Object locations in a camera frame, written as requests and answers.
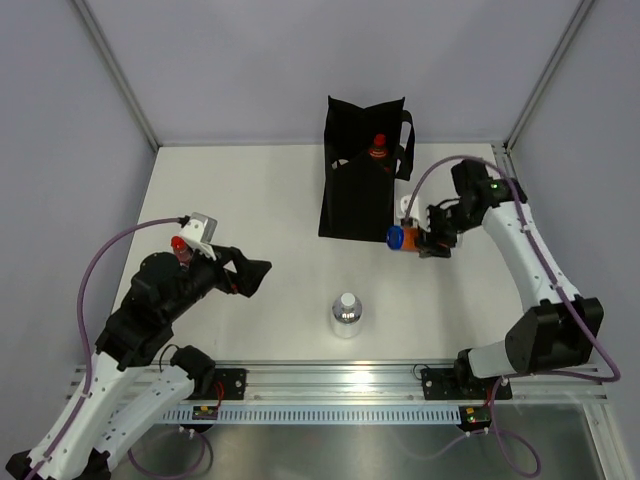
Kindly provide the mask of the orange spray bottle blue cap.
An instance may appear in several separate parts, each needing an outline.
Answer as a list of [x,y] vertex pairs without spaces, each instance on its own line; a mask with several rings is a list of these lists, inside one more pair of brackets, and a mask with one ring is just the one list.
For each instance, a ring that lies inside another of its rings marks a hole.
[[391,226],[386,234],[386,245],[393,251],[419,252],[420,229],[401,225]]

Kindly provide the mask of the dark red bottle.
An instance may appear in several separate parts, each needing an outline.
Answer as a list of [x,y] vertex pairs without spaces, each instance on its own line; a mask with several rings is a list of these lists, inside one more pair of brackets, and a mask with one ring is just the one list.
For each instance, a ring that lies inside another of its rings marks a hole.
[[171,238],[171,248],[180,265],[188,267],[193,257],[193,251],[186,241],[180,236],[173,236]]

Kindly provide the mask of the black canvas bag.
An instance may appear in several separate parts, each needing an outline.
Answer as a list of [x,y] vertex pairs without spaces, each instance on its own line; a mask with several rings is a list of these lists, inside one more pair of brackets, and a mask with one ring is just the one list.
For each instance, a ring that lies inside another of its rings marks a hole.
[[[383,242],[393,224],[395,182],[408,181],[416,135],[403,98],[360,107],[330,97],[324,128],[324,190],[318,235]],[[376,134],[386,136],[391,156],[387,174],[368,154]],[[349,163],[333,170],[331,163]]]

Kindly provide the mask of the silver bottle white cap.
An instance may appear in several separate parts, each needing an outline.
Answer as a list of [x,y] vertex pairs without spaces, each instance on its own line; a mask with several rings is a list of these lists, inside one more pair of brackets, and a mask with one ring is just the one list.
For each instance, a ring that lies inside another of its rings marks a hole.
[[363,306],[351,292],[341,294],[332,304],[330,325],[335,335],[342,339],[355,337],[361,327]]

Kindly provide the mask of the green bottle beige cap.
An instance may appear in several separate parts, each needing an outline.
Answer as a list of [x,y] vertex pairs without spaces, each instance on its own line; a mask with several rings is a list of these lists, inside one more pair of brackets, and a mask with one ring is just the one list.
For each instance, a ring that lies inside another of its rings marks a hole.
[[337,170],[338,168],[345,166],[349,163],[349,161],[347,159],[338,159],[334,162],[331,163],[331,168],[333,170]]

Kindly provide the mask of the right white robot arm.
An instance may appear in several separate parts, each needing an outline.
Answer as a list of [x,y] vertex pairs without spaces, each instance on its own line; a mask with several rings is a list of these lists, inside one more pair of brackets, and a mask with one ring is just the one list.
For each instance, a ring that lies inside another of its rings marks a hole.
[[459,352],[453,385],[474,397],[500,377],[557,374],[585,364],[604,319],[595,298],[567,279],[542,239],[527,197],[504,171],[480,157],[447,158],[457,200],[427,208],[415,245],[423,258],[448,258],[459,235],[482,228],[498,248],[518,290],[523,313],[501,341]]

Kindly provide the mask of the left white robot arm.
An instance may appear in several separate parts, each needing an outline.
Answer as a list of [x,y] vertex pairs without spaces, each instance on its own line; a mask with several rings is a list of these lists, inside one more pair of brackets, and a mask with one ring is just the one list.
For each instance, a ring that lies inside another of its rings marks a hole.
[[172,338],[173,323],[213,290],[251,297],[271,268],[271,262],[250,260],[235,247],[216,247],[213,257],[196,253],[188,266],[168,252],[147,256],[108,317],[72,399],[37,446],[10,457],[9,474],[77,477],[121,395]]

